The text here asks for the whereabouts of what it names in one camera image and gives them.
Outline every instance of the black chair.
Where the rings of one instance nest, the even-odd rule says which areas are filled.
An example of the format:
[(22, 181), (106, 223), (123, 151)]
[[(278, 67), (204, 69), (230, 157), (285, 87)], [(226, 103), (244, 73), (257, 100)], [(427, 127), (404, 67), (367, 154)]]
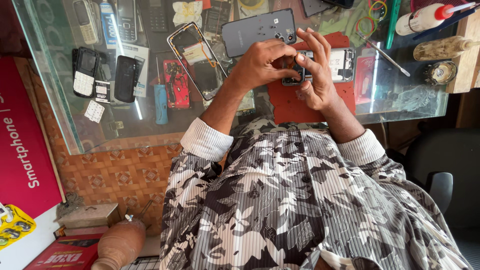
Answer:
[(422, 132), (404, 157), (391, 149), (387, 155), (430, 194), (460, 252), (480, 270), (480, 129)]

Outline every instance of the man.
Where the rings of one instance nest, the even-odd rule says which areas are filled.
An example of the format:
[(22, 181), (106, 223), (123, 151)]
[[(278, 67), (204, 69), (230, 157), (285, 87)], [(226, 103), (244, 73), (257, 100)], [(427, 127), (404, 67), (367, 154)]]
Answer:
[[(253, 44), (185, 133), (168, 180), (160, 269), (471, 269), (433, 200), (337, 95), (328, 42), (310, 28), (297, 35), (315, 61), (279, 40)], [(311, 71), (301, 95), (329, 129), (250, 127), (234, 142), (242, 97), (298, 77), (271, 65), (293, 57)]]

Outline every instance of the green tool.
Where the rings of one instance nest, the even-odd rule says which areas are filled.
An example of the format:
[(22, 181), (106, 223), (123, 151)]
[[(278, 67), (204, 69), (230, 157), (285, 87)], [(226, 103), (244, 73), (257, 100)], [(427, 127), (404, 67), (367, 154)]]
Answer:
[(390, 49), (392, 47), (393, 35), (395, 34), (396, 21), (398, 19), (398, 11), (400, 10), (401, 0), (392, 1), (392, 9), (390, 15), (390, 24), (388, 25), (388, 34), (387, 40), (385, 42), (385, 49)]

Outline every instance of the small round container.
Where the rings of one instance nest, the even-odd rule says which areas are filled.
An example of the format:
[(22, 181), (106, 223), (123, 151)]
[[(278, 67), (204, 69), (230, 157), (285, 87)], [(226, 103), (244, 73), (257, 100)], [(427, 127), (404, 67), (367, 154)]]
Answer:
[(458, 66), (452, 61), (442, 61), (429, 66), (425, 81), (433, 85), (446, 85), (455, 79)]

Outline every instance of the white bottle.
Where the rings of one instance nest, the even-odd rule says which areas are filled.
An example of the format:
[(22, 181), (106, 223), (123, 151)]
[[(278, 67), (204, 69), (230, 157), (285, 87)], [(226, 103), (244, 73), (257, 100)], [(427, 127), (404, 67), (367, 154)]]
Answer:
[(450, 18), (453, 5), (432, 4), (415, 12), (401, 16), (396, 22), (397, 34), (405, 36), (439, 26), (445, 19)]

